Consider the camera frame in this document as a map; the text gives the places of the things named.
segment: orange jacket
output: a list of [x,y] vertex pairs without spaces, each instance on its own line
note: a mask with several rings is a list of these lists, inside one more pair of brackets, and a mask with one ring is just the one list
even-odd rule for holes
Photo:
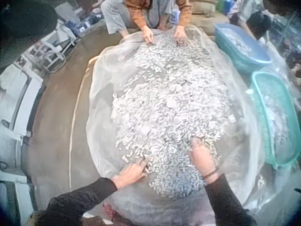
[[[186,26],[191,16],[191,5],[188,0],[176,0],[181,11],[179,25]],[[142,10],[150,8],[150,0],[126,0],[130,16],[140,29],[146,25]]]

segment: wrist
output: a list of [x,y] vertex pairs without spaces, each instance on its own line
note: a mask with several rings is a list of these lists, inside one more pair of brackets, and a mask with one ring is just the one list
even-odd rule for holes
[[113,176],[111,178],[111,181],[113,181],[113,183],[117,187],[117,190],[126,186],[126,183],[124,182],[124,180],[122,179],[122,177],[120,175]]
[[207,177],[205,179],[205,181],[208,183],[208,184],[212,184],[214,181],[216,181],[219,177],[219,174],[218,172],[215,172],[214,174],[212,174],[211,176]]
[[184,26],[178,25],[178,26],[177,26],[177,30],[184,31]]
[[144,31],[144,30],[147,29],[147,28],[148,28],[148,26],[147,26],[147,25],[144,25],[144,26],[141,28],[141,30]]

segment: blue basket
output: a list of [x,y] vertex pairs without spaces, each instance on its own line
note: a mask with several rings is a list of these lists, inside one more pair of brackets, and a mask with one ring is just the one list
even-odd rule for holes
[[[252,74],[252,83],[250,88],[253,90],[252,97],[261,123],[265,161],[272,164],[274,168],[290,165],[300,154],[301,133],[293,100],[287,88],[280,78],[265,72],[254,72]],[[278,104],[287,115],[287,135],[289,142],[287,142],[286,146],[282,148],[282,150],[286,150],[286,154],[281,155],[281,157],[275,156],[274,140],[271,135],[269,115],[263,100],[263,96],[266,94],[273,96],[274,99],[278,100]]]
[[[251,56],[246,56],[237,49],[237,47],[221,31],[221,28],[231,29],[239,35],[246,45],[251,48]],[[216,24],[215,41],[218,47],[231,58],[235,68],[240,73],[251,74],[252,72],[258,71],[271,63],[269,55],[257,43],[257,41],[238,26],[231,24]]]

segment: knee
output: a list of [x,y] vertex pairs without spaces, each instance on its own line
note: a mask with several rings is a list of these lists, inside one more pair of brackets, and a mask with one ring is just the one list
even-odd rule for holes
[[110,0],[105,0],[101,5],[100,5],[100,8],[102,9],[102,12],[103,11],[107,11],[111,6],[111,1]]
[[101,5],[100,5],[100,8],[102,9],[102,11],[107,11],[107,10],[110,10],[112,8],[115,7],[116,5],[116,1],[115,0],[105,0]]

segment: concrete floor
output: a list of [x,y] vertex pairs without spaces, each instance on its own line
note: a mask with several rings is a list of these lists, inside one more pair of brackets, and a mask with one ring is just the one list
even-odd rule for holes
[[39,209],[45,209],[52,197],[88,185],[99,177],[86,138],[92,76],[84,75],[91,58],[120,40],[119,34],[109,35],[106,27],[99,27],[78,42],[61,70],[49,75],[27,150]]

